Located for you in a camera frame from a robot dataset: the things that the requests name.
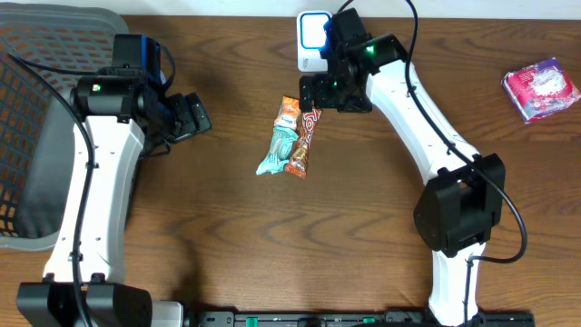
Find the small orange snack packet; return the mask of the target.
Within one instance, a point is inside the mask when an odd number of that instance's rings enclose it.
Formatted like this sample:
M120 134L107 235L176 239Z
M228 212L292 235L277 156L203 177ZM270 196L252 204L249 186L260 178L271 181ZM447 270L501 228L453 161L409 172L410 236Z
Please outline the small orange snack packet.
M299 100L292 97L283 96L281 108L274 120L274 125L295 130L298 125L300 113L301 110Z

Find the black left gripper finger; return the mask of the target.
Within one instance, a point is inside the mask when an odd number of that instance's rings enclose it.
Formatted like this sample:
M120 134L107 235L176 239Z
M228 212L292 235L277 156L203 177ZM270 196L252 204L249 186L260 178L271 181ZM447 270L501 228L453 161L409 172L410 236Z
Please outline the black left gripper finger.
M185 126L179 133L170 137L171 142L182 142L197 134L210 131L212 126L210 124L196 126L194 124Z
M201 98L196 93L185 96L188 106L186 121L193 132L206 132L212 129L212 123Z

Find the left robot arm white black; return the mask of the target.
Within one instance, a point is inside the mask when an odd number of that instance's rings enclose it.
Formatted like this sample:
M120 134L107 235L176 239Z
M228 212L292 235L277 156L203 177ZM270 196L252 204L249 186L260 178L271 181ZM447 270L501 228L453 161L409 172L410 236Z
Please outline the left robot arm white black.
M113 60L81 72L59 102L74 123L74 164L64 217L40 282L19 286L33 326L184 326L185 307L155 301L124 281L123 233L136 167L212 127L197 94L169 94L168 49L118 34Z

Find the teal snack packet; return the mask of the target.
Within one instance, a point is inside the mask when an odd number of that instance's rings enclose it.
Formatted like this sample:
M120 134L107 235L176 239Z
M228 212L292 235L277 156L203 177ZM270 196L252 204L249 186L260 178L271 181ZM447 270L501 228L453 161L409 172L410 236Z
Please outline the teal snack packet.
M259 164L256 174L276 174L284 170L284 166L290 161L293 145L298 141L296 132L287 127L275 126L271 138L269 151Z

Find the red orange candy bar wrapper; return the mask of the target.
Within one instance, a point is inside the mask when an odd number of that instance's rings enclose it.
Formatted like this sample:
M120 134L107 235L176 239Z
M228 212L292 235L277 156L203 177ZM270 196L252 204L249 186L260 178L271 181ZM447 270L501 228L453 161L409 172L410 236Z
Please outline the red orange candy bar wrapper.
M310 145L320 116L321 110L317 108L312 108L310 112L302 115L300 138L297 147L284 167L287 173L292 173L302 179L307 177Z

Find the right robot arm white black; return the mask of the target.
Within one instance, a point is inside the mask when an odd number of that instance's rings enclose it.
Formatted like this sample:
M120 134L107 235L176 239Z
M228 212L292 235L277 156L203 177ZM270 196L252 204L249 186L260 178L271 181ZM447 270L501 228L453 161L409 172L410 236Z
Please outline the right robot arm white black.
M374 37L355 9L297 17L300 109L366 114L378 109L411 154L424 184L414 224L432 251L428 311L443 326L478 317L478 262L499 223L505 166L483 156L448 122L395 35Z

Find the purple red snack bag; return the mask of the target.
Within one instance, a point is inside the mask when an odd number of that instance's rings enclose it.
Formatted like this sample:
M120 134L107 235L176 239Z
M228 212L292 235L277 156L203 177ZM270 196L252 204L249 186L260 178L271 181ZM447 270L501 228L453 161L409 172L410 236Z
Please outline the purple red snack bag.
M566 110L580 91L555 57L507 73L501 80L525 124Z

